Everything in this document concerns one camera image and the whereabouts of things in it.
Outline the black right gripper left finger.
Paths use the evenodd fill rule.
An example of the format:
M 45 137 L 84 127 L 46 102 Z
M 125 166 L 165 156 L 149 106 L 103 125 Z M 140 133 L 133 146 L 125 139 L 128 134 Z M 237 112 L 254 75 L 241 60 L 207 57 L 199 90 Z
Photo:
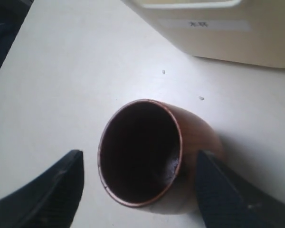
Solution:
M 85 183 L 84 156 L 71 150 L 37 178 L 0 199 L 0 228 L 69 228 Z

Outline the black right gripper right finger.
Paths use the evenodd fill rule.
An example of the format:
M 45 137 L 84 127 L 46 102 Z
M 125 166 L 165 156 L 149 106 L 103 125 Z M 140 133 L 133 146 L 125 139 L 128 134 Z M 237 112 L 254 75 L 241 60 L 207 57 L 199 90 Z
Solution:
M 198 152 L 195 192 L 208 228 L 285 228 L 285 204 L 237 175 L 211 152 Z

